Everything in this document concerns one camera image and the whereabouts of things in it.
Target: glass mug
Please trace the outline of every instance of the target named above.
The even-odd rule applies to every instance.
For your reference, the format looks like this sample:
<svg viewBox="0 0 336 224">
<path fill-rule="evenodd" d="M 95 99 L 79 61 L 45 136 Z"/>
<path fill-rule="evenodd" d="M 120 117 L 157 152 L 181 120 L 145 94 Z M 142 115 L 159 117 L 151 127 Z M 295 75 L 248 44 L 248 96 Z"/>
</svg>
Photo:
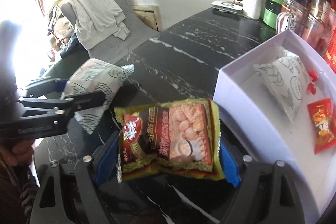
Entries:
<svg viewBox="0 0 336 224">
<path fill-rule="evenodd" d="M 298 36 L 301 36 L 305 23 L 306 9 L 302 5 L 291 5 L 290 9 L 282 6 L 283 9 L 286 11 L 279 13 L 277 16 L 277 33 L 290 29 Z"/>
</svg>

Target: black jar lid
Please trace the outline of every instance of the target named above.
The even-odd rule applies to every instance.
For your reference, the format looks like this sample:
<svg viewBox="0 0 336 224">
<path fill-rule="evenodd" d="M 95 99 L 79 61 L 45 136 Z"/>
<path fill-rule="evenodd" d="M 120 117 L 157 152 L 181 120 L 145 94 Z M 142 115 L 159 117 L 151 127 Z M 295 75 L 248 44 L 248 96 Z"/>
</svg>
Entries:
<svg viewBox="0 0 336 224">
<path fill-rule="evenodd" d="M 265 8 L 278 15 L 281 12 L 281 4 L 271 0 L 266 0 Z"/>
</svg>

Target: open white box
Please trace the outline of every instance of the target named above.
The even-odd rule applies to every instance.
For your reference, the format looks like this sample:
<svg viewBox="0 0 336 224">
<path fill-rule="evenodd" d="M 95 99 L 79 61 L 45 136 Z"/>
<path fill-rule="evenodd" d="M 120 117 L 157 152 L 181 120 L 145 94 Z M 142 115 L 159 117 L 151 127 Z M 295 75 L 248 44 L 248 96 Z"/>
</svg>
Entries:
<svg viewBox="0 0 336 224">
<path fill-rule="evenodd" d="M 279 108 L 253 64 L 275 59 L 274 44 L 300 56 L 319 75 L 315 95 L 307 92 L 294 122 Z M 314 155 L 316 132 L 307 104 L 331 97 L 336 103 L 336 75 L 302 38 L 286 30 L 221 68 L 213 100 L 221 119 L 259 161 L 288 163 L 303 205 L 306 223 L 315 223 L 336 191 L 335 148 Z"/>
</svg>

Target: patterned snack package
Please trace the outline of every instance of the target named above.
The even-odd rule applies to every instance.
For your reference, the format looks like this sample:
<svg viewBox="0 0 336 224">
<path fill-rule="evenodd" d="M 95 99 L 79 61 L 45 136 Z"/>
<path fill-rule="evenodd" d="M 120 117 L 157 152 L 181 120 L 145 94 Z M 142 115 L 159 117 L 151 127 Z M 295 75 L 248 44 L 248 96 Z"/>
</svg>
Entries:
<svg viewBox="0 0 336 224">
<path fill-rule="evenodd" d="M 118 180 L 159 172 L 224 178 L 219 162 L 218 106 L 187 99 L 153 106 L 116 108 L 120 134 Z"/>
<path fill-rule="evenodd" d="M 254 70 L 263 79 L 268 91 L 290 121 L 295 119 L 302 99 L 311 82 L 305 66 L 298 55 L 275 45 L 276 59 L 268 64 L 255 64 Z"/>
<path fill-rule="evenodd" d="M 75 119 L 88 134 L 92 134 L 105 110 L 107 110 L 123 82 L 134 72 L 134 65 L 118 67 L 102 60 L 91 58 L 80 66 L 67 82 L 61 99 L 79 93 L 101 90 L 105 102 L 100 107 L 81 110 Z"/>
<path fill-rule="evenodd" d="M 317 131 L 317 139 L 314 149 L 315 154 L 336 145 L 336 111 L 334 106 L 333 115 L 331 115 L 331 105 L 331 99 L 326 98 L 307 106 L 309 115 Z"/>
</svg>

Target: black marble countertop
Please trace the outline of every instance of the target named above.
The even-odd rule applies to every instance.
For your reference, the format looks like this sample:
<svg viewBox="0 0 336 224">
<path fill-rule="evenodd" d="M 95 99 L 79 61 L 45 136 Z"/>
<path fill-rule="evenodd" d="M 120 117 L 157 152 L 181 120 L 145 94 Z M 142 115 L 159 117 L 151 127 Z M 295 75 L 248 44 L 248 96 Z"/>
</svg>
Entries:
<svg viewBox="0 0 336 224">
<path fill-rule="evenodd" d="M 275 35 L 260 21 L 204 10 L 153 37 L 116 65 L 135 65 L 112 106 L 134 106 L 186 98 L 212 98 L 218 71 Z M 35 164 L 77 162 L 108 140 L 115 125 L 106 111 L 92 135 L 72 119 L 68 133 L 45 138 Z M 187 179 L 162 174 L 100 187 L 116 223 L 219 223 L 234 194 L 226 181 Z"/>
</svg>

